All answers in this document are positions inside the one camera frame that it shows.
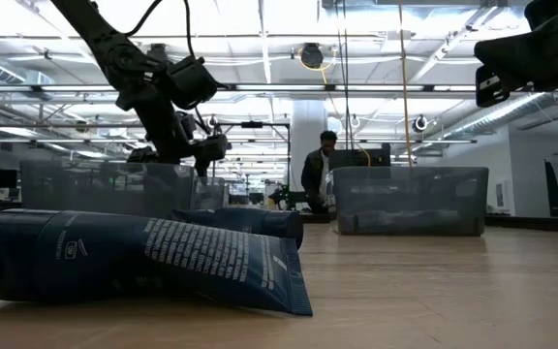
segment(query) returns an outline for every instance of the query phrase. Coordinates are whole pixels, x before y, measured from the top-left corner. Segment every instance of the desk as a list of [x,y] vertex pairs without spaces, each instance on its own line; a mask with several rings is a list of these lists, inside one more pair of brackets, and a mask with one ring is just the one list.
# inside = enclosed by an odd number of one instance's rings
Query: desk
[[557,348],[558,234],[347,237],[306,229],[313,318],[207,303],[0,302],[0,348]]

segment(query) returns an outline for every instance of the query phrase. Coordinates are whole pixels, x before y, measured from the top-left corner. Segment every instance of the man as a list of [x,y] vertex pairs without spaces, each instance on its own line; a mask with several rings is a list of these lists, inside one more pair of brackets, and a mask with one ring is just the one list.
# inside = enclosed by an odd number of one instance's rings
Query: man
[[332,131],[320,134],[320,148],[307,155],[302,169],[300,184],[307,193],[307,204],[313,214],[326,214],[326,175],[328,175],[328,156],[335,150],[337,135]]

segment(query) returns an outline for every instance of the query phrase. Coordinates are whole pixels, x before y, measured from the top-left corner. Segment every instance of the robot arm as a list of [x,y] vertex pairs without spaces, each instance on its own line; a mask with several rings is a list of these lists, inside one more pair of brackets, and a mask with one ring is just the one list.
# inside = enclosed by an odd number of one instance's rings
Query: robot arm
[[476,73],[478,106],[503,102],[530,83],[537,92],[558,89],[558,0],[534,0],[525,16],[530,33],[475,45],[484,64]]
[[225,136],[191,143],[171,104],[190,110],[214,96],[217,82],[203,67],[202,58],[189,56],[172,64],[149,56],[111,27],[94,2],[51,2],[87,43],[108,83],[119,92],[116,105],[137,112],[148,140],[156,146],[159,162],[179,164],[180,159],[195,156],[196,169],[202,175],[206,164],[225,156]]

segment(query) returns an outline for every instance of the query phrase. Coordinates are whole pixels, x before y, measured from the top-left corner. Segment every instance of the translucent storage bin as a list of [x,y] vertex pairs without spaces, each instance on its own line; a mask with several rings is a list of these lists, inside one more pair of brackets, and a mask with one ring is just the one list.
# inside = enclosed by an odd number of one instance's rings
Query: translucent storage bin
[[197,176],[188,166],[21,161],[22,205],[166,218],[190,209]]
[[227,206],[226,188],[223,178],[199,177],[191,209],[218,209]]
[[480,236],[487,168],[364,168],[331,171],[331,221],[340,234]]

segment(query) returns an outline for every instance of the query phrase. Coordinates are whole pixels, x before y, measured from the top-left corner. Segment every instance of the ceiling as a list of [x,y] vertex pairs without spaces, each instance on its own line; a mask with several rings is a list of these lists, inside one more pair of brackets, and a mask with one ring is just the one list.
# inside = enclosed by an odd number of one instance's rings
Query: ceiling
[[[130,30],[152,0],[98,0],[102,16],[117,30]],[[329,7],[326,0],[196,0],[191,1],[192,45],[197,56],[206,60],[206,68],[224,83],[260,84],[342,84],[342,69],[337,58],[337,32],[347,32],[348,84],[369,86],[395,85],[393,93],[354,91],[348,101],[356,115],[355,137],[379,141],[404,138],[404,102],[400,60],[402,40],[399,12],[386,1],[346,1],[343,9]],[[408,95],[408,115],[420,115],[435,131],[452,127],[478,111],[475,106],[474,76],[480,66],[473,57],[480,40],[525,33],[523,18],[527,1],[511,1],[513,7],[480,8],[480,1],[404,1],[402,9],[406,76],[410,85],[435,85],[435,91],[449,93],[414,93]],[[188,55],[185,11],[182,1],[166,0],[131,40],[144,51],[150,44],[167,45],[171,59]],[[465,30],[467,25],[472,30]],[[310,71],[298,59],[305,43],[316,43],[325,56],[324,73]],[[74,92],[50,93],[49,100],[0,90],[0,123],[11,126],[34,123],[122,124],[126,127],[90,129],[0,129],[1,138],[75,140],[142,139],[139,123],[132,111],[115,106],[112,92],[96,92],[95,84],[107,84],[95,64],[91,51],[78,33],[46,0],[0,0],[0,67],[19,76],[43,74],[41,81],[59,85],[87,85]],[[308,94],[304,91],[220,92],[210,102],[200,105],[207,120],[214,116],[222,122],[260,120],[290,123],[294,99],[317,99],[328,115],[341,118],[346,99],[340,93]],[[250,156],[241,165],[235,157],[221,164],[219,175],[226,177],[258,174],[265,178],[283,178],[287,147],[276,130],[233,128],[228,134],[233,142],[230,154]],[[237,140],[264,139],[273,143],[238,143]],[[364,143],[364,147],[376,146]],[[76,150],[80,157],[122,160],[122,143],[48,143],[61,156]],[[266,157],[254,157],[264,154]]]

